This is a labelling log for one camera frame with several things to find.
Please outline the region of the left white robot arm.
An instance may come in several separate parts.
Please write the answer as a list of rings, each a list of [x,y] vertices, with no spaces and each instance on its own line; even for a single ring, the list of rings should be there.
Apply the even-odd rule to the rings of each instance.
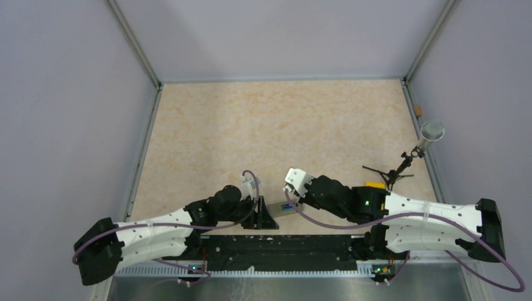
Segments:
[[[162,257],[194,259],[200,254],[200,234],[241,226],[246,230],[277,230],[279,225],[255,190],[242,193],[227,185],[213,196],[172,213],[134,222],[98,220],[74,244],[72,262],[82,285],[100,283],[115,272]]]

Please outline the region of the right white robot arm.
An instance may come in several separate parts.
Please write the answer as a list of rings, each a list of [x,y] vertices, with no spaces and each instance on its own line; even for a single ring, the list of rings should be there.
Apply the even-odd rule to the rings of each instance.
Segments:
[[[453,205],[412,199],[371,186],[348,187],[300,170],[285,177],[299,203],[361,226],[370,224],[367,245],[375,258],[413,250],[442,250],[498,263],[506,256],[501,217],[492,199]]]

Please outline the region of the grey white remote control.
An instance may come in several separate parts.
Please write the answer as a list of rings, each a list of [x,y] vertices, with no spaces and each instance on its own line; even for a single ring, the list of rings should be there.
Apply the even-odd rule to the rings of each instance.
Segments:
[[[297,210],[295,209],[295,207],[299,207],[299,205],[296,204],[295,206],[293,206],[289,202],[284,201],[267,205],[267,210],[273,219],[277,219],[284,216],[296,214]]]

